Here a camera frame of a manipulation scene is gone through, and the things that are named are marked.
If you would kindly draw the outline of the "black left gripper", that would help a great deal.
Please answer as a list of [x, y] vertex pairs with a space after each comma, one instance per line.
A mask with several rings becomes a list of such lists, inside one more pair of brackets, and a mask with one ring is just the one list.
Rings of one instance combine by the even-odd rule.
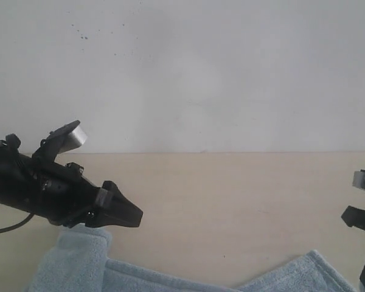
[[43, 217], [56, 226], [85, 223], [90, 228], [137, 228], [143, 211], [116, 183], [99, 188], [82, 176], [83, 167], [28, 157], [14, 134], [0, 140], [0, 204]]

